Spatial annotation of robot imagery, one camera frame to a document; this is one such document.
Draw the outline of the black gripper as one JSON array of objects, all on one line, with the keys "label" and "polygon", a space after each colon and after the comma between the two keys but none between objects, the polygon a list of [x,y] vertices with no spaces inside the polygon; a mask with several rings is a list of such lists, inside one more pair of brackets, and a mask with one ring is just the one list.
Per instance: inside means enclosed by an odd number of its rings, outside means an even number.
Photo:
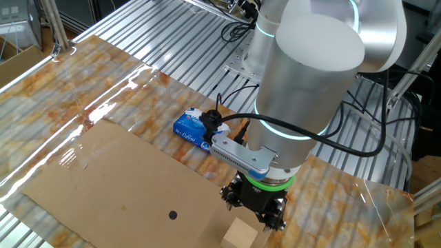
[{"label": "black gripper", "polygon": [[226,202],[227,211],[233,207],[246,207],[253,211],[264,232],[283,231],[286,222],[283,220],[287,203],[288,184],[255,186],[250,180],[241,182],[236,174],[229,185],[220,190],[221,198]]}]

